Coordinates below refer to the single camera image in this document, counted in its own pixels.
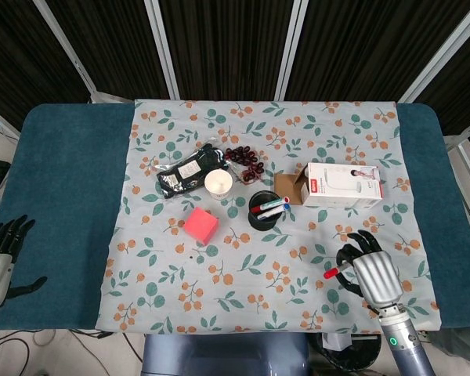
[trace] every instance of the red sponge block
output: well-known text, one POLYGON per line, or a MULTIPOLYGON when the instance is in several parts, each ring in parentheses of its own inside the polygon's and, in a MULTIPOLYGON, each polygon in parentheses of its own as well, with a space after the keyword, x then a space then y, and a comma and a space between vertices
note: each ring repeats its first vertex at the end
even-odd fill
POLYGON ((219 220, 206 211, 195 208, 186 220, 183 229, 193 239, 207 245, 218 229, 219 220))

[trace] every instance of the gray floor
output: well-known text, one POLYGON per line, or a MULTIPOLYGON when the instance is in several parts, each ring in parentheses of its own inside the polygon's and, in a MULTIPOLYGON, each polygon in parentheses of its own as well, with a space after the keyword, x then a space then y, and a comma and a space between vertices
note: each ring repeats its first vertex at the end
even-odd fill
MULTIPOLYGON (((0 332, 0 337, 8 332, 0 332)), ((43 331, 35 335, 37 343, 46 343, 53 331, 43 331)), ((129 339, 139 354, 143 353, 144 337, 142 334, 129 334, 129 339)), ((46 371, 50 376, 86 375, 104 376, 106 373, 98 361, 85 350, 68 331, 56 331, 53 341, 43 347, 33 342, 33 334, 20 333, 14 337, 22 338, 30 344, 30 361, 23 376, 35 376, 46 371)), ((141 363, 136 359, 121 334, 114 334, 104 339, 78 336, 83 343, 100 359, 111 376, 139 375, 141 363)), ((425 344, 428 357, 439 376, 470 376, 470 363, 462 358, 445 355, 430 344, 425 344)), ((19 375, 26 359, 26 349, 18 341, 4 344, 0 348, 0 376, 19 375)), ((320 359, 312 354, 312 361, 320 359)), ((388 376, 398 375, 388 346, 383 344, 381 353, 372 370, 388 376)))

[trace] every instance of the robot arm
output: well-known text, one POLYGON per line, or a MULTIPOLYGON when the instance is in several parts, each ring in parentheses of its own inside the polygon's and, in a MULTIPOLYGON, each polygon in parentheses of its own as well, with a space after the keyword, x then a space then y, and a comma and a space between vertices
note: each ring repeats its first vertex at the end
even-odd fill
POLYGON ((349 233, 348 237, 358 243, 360 250, 346 244, 336 257, 338 268, 327 277, 336 274, 346 290, 364 297, 370 309, 379 314, 381 329, 402 376, 435 376, 409 315, 398 304, 403 291, 390 255, 367 231, 349 233), (348 265, 353 266, 359 284, 348 282, 341 274, 348 265))
POLYGON ((25 223, 26 219, 27 216, 23 215, 5 225, 0 223, 0 307, 6 299, 37 291, 47 281, 47 277, 40 277, 28 286, 10 287, 10 278, 24 237, 34 225, 34 220, 25 223))

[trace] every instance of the product box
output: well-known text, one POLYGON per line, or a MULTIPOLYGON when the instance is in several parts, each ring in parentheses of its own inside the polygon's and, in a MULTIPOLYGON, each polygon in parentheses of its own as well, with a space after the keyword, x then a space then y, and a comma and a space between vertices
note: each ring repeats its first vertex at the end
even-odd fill
POLYGON ((308 163, 296 175, 276 174, 274 188, 293 205, 369 209, 383 198, 375 166, 308 163))

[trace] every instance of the orange flower pattern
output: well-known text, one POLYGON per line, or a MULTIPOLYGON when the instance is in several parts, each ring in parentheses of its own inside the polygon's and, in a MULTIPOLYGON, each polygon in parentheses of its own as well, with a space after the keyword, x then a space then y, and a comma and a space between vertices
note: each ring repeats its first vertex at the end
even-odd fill
MULTIPOLYGON (((374 333, 376 313, 323 274, 348 233, 369 230, 391 256, 418 329, 440 326, 414 218, 394 103, 138 100, 121 205, 109 245, 97 327, 155 334, 252 331, 374 333), (165 200, 156 174, 203 143, 250 145, 262 181, 214 201, 204 189, 165 200), (384 200, 370 211, 293 206, 270 231, 247 222, 248 201, 278 173, 309 161, 377 165, 384 200), (195 207, 219 218, 209 244, 184 231, 195 207)), ((356 282, 353 270, 345 278, 356 282)))

